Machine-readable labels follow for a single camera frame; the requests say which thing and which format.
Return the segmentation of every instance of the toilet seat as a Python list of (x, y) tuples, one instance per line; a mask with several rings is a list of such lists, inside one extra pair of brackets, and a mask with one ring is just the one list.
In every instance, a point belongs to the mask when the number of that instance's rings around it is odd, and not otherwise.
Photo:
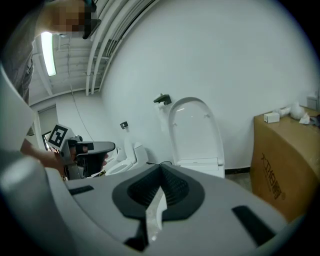
[(225, 177), (222, 139), (214, 115), (200, 99), (178, 100), (168, 116), (169, 135), (176, 165)]

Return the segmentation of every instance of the fluorescent light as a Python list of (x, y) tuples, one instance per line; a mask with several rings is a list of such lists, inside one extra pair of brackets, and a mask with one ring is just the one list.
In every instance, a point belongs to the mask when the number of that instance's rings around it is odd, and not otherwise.
[(54, 62), (54, 51), (52, 47), (52, 34), (44, 32), (41, 34), (42, 52), (44, 57), (44, 63), (48, 76), (56, 75), (56, 68)]

